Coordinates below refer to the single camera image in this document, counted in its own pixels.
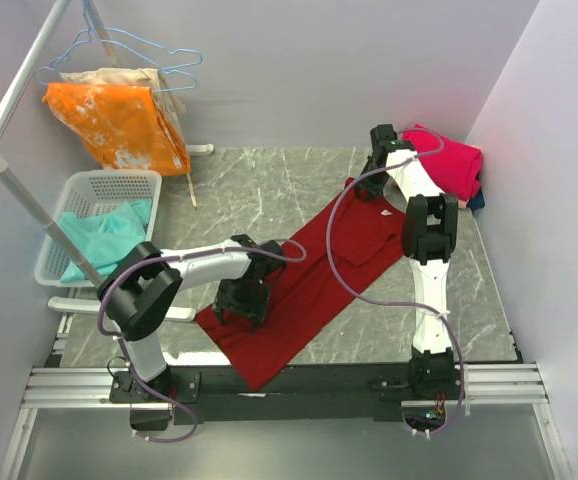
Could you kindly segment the dark red t shirt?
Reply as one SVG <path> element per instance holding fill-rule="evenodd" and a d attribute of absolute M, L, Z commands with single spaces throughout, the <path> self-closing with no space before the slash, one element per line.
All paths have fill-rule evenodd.
<path fill-rule="evenodd" d="M 274 280 L 262 326 L 232 318 L 220 325 L 210 307 L 196 320 L 248 387 L 257 391 L 363 292 L 403 251 L 405 215 L 384 197 L 332 199 L 292 237 L 307 257 Z"/>

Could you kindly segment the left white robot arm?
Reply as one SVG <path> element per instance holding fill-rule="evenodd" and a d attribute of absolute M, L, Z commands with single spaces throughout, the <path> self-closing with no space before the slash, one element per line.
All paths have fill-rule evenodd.
<path fill-rule="evenodd" d="M 223 323 L 234 314 L 255 329 L 264 322 L 271 295 L 268 277 L 287 266 L 281 245 L 234 235 L 190 250 L 159 250 L 150 242 L 134 247 L 98 288 L 98 323 L 112 321 L 136 375 L 133 389 L 155 402 L 168 392 L 170 366 L 157 331 L 178 291 L 217 282 L 210 313 Z"/>

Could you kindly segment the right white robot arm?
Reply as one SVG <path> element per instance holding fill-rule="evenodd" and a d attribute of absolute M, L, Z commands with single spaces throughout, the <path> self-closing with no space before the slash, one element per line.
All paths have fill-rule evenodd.
<path fill-rule="evenodd" d="M 452 347 L 442 320 L 447 309 L 447 274 L 457 243 L 458 199 L 445 193 L 424 169 L 413 143 L 390 124 L 370 130 L 371 154 L 355 186 L 361 197 L 383 194 L 393 180 L 406 200 L 401 246 L 409 259 L 416 308 L 412 353 L 443 354 Z"/>

